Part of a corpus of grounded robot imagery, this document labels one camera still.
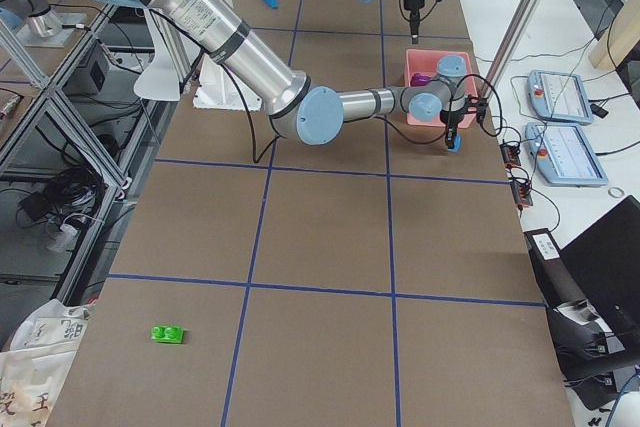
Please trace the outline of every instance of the white table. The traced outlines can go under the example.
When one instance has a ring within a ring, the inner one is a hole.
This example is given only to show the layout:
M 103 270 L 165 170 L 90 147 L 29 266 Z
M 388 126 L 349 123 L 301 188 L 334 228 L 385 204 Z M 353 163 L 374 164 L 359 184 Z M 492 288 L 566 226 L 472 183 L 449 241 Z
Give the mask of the white table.
M 490 61 L 494 58 L 520 0 L 460 1 L 469 34 L 474 43 L 480 74 L 485 75 L 491 63 L 481 59 Z M 522 105 L 522 113 L 519 111 L 509 82 L 513 76 L 528 75 L 533 69 L 542 69 L 574 71 L 583 79 L 591 79 L 606 72 L 593 68 L 589 62 L 588 54 L 596 43 L 594 40 L 589 44 L 591 39 L 593 34 L 573 0 L 541 1 L 520 41 L 514 59 L 530 54 L 564 54 L 582 46 L 586 47 L 561 57 L 530 57 L 510 62 L 507 72 L 496 86 L 508 125 L 523 134 L 524 126 L 532 119 L 522 114 L 534 115 L 527 103 L 526 79 L 513 80 Z M 626 92 L 626 88 L 615 73 L 586 82 L 585 87 L 590 99 L 606 98 Z M 495 100 L 492 101 L 491 107 L 494 114 L 497 113 Z M 640 139 L 640 111 L 631 97 L 611 100 L 605 108 L 610 112 L 605 119 L 595 118 L 592 125 L 584 128 L 595 152 L 614 150 Z M 510 132 L 506 134 L 506 138 L 515 140 L 516 135 Z M 619 199 L 609 194 L 609 187 L 618 187 L 625 194 L 640 198 L 640 175 L 637 169 L 639 156 L 640 146 L 619 154 L 600 157 L 602 167 L 609 177 L 607 187 L 552 187 L 544 181 L 539 172 L 534 175 L 534 188 L 553 199 L 560 209 L 560 225 L 553 233 L 560 247 L 568 244 L 619 202 Z M 524 153 L 520 158 L 523 167 L 528 172 L 532 172 L 531 158 Z M 534 206 L 524 210 L 521 218 L 522 229 L 526 231 L 543 227 L 552 228 L 557 220 L 555 209 L 540 195 L 535 192 L 532 195 Z M 587 411 L 572 391 L 569 391 L 568 395 L 572 400 L 576 426 L 585 425 L 594 416 L 603 416 L 597 412 L 595 414 L 598 415 L 594 415 Z M 640 394 L 627 394 L 616 412 L 614 426 L 634 427 L 638 425 L 638 419 L 640 419 Z

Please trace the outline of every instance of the blue cable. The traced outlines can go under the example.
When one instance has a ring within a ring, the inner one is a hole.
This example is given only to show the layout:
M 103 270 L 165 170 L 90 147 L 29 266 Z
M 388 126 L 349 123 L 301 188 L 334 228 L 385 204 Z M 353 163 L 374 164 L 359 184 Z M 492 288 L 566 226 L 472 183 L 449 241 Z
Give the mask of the blue cable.
M 609 413 L 609 418 L 607 419 L 607 423 L 605 424 L 604 427 L 610 427 L 611 426 L 611 421 L 613 421 L 613 414 L 616 412 L 616 408 L 618 407 L 618 404 L 620 403 L 620 400 L 622 399 L 624 394 L 627 393 L 627 387 L 629 387 L 629 385 L 631 385 L 631 382 L 633 382 L 633 379 L 636 378 L 636 377 L 640 378 L 640 372 L 636 372 L 631 377 L 629 377 L 629 380 L 627 380 L 625 382 L 625 384 L 624 384 L 624 386 L 622 386 L 622 389 L 620 390 L 620 392 L 618 392 L 618 396 L 616 397 L 616 401 L 613 403 L 613 407 L 611 407 L 611 413 Z

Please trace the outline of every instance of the white robot link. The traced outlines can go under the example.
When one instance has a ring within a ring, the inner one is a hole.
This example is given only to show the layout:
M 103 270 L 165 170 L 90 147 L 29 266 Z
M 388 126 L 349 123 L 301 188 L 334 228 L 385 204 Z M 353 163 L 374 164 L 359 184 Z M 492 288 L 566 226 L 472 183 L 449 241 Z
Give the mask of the white robot link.
M 224 0 L 99 0 L 150 9 L 170 20 L 198 43 L 214 62 L 226 66 L 263 100 L 274 131 L 310 145 L 325 144 L 345 121 L 411 112 L 419 120 L 438 115 L 453 147 L 464 109 L 466 64 L 461 57 L 441 60 L 438 75 L 423 87 L 385 87 L 337 93 L 315 85 L 303 71 L 291 70 Z M 419 11 L 419 0 L 407 0 Z

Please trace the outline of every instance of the purple object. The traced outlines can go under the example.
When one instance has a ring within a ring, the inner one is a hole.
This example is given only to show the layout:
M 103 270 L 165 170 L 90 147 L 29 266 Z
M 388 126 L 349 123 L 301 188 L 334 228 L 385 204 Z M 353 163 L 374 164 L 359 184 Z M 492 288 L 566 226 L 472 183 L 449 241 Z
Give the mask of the purple object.
M 411 87 L 422 87 L 423 85 L 427 85 L 429 83 L 429 81 L 431 80 L 431 77 L 429 77 L 428 75 L 422 75 L 421 73 L 416 73 L 413 74 L 413 77 L 411 77 Z

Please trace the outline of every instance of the red plastic container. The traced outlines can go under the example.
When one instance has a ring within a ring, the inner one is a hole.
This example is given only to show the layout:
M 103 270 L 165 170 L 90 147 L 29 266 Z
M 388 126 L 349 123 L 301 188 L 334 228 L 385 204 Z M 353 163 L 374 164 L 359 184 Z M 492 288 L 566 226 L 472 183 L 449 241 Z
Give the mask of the red plastic container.
M 467 64 L 467 72 L 471 73 L 473 70 L 471 69 L 471 61 L 469 60 L 469 54 L 466 52 L 447 52 L 444 50 L 417 50 L 417 49 L 409 49 L 407 50 L 407 61 L 404 67 L 404 85 L 409 86 L 411 82 L 411 77 L 413 74 L 420 73 L 423 75 L 428 75 L 429 77 L 434 77 L 436 75 L 436 70 L 438 67 L 438 61 L 446 56 L 446 55 L 459 55 L 462 57 Z M 465 80 L 465 85 L 467 88 L 467 94 L 478 95 L 478 91 L 476 90 L 476 84 L 473 81 L 473 77 L 469 77 Z M 459 128 L 466 129 L 471 125 L 475 118 L 475 114 L 467 114 L 462 119 L 462 122 L 458 124 Z M 435 118 L 430 120 L 429 122 L 421 122 L 417 120 L 413 115 L 407 114 L 407 123 L 409 125 L 426 125 L 430 127 L 444 127 L 444 124 L 440 122 L 439 118 Z

